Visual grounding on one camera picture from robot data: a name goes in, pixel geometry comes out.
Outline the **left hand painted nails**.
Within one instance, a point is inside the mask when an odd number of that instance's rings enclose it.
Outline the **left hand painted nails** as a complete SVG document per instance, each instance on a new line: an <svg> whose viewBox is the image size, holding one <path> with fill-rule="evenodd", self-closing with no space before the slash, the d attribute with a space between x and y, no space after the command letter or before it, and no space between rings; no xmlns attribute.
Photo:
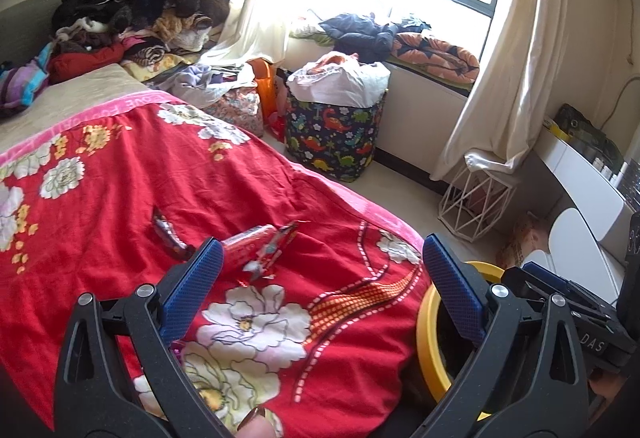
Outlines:
<svg viewBox="0 0 640 438"><path fill-rule="evenodd" d="M238 426L235 438L277 438L276 429L266 418L266 410L262 406L250 410Z"/></svg>

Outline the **right hand painted nails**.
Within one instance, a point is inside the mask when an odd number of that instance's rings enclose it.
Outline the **right hand painted nails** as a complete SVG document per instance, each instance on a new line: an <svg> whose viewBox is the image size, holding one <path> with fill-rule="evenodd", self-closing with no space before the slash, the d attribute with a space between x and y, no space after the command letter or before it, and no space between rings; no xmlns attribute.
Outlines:
<svg viewBox="0 0 640 438"><path fill-rule="evenodd" d="M591 390L601 398L596 413L602 413L611 406L613 399L626 383L626 377L620 374L608 372L600 368L590 373L589 385Z"/></svg>

